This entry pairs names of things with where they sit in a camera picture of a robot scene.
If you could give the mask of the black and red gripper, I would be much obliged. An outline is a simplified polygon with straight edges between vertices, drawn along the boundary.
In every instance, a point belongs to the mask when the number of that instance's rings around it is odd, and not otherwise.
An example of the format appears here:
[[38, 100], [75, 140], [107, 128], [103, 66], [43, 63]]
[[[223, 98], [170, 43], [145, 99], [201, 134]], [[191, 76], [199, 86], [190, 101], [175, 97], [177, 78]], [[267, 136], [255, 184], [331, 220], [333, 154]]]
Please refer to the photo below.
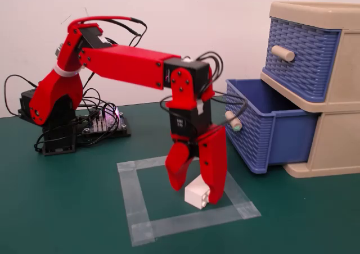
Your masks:
[[210, 188], [209, 203], [216, 204], [223, 195], [227, 175], [226, 130], [221, 126], [217, 131], [206, 133], [213, 124], [211, 100], [204, 102], [202, 108], [201, 114], [197, 107], [169, 109], [171, 134], [181, 137], [172, 138], [175, 143], [166, 157], [165, 167], [172, 188], [178, 191], [185, 183], [193, 158], [199, 157], [202, 179]]

